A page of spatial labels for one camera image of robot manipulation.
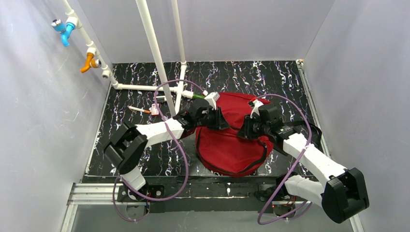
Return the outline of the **red student backpack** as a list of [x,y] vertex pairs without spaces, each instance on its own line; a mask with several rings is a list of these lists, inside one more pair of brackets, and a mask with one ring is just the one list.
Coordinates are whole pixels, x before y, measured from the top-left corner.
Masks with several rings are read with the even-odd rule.
[[[249,140],[237,137],[245,115],[250,115],[250,101],[256,97],[244,93],[222,92],[217,101],[230,127],[225,130],[210,130],[199,127],[195,132],[195,149],[198,159],[209,170],[231,177],[244,177],[254,173],[266,160],[272,150],[285,155],[283,141],[305,121],[288,121],[277,131],[277,141],[266,136]],[[266,99],[258,99],[269,104]]]

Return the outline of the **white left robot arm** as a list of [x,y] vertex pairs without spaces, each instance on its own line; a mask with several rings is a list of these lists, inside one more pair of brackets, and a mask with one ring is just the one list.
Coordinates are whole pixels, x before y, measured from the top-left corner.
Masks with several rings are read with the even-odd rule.
[[104,145],[104,156],[119,172],[124,184],[140,190],[146,180],[138,163],[147,147],[191,135],[197,128],[229,128],[222,109],[205,99],[195,99],[190,107],[163,122],[146,125],[122,124]]

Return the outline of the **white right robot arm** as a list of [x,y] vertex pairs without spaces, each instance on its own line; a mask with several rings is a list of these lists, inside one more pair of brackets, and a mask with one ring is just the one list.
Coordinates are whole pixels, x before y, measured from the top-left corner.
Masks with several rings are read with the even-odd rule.
[[283,179],[284,184],[279,187],[281,191],[321,206],[336,223],[369,208],[365,178],[360,170],[347,169],[327,157],[296,129],[296,122],[283,122],[274,104],[253,100],[249,105],[251,113],[244,117],[238,137],[256,139],[266,136],[281,154],[297,159],[303,153],[299,161],[316,177],[316,181],[311,181],[290,174]]

